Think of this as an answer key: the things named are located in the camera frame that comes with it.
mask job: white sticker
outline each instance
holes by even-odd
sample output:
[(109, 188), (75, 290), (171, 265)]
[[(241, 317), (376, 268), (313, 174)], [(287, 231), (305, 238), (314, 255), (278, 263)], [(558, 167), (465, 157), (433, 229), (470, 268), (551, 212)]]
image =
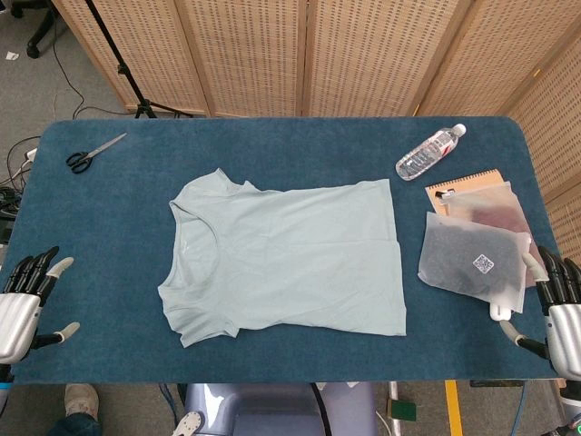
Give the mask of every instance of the white sticker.
[(494, 267), (494, 262), (488, 259), (484, 254), (480, 254), (472, 264), (483, 274), (488, 273)]

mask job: translucent bag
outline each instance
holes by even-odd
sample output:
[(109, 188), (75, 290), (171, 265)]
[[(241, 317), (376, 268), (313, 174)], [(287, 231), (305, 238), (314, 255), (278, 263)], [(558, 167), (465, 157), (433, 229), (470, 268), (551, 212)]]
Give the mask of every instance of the translucent bag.
[(528, 233), (428, 213), (419, 278), (522, 313)]
[[(442, 203), (448, 209), (448, 216), (512, 232), (531, 234), (527, 218), (518, 202), (518, 197), (511, 190), (510, 182), (476, 191), (453, 193), (443, 198)], [(529, 252), (541, 265), (543, 264), (534, 241), (530, 245)], [(534, 284), (535, 280), (528, 272), (526, 286)]]

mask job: scissor handle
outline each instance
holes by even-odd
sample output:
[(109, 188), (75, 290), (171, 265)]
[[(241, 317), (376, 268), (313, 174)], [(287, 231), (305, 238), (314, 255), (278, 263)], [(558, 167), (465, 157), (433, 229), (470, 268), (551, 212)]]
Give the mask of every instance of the scissor handle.
[(87, 152), (73, 153), (66, 159), (66, 164), (71, 167), (75, 174), (86, 171), (91, 166), (92, 157), (87, 158)]

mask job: water bottle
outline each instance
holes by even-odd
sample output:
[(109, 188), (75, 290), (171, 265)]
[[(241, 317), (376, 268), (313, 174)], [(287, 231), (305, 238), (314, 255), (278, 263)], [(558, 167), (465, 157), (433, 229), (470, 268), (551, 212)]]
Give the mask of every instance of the water bottle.
[(423, 174), (449, 154), (458, 145), (458, 138), (466, 133), (466, 126), (456, 124), (451, 129), (444, 127), (396, 163), (396, 171), (403, 180), (412, 180)]

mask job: person's foot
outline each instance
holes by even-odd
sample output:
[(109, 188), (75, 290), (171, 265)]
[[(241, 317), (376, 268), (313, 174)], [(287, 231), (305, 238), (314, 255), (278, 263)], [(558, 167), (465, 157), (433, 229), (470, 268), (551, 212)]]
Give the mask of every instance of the person's foot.
[(67, 384), (64, 390), (66, 416), (73, 413), (86, 413), (97, 421), (99, 396), (90, 384)]

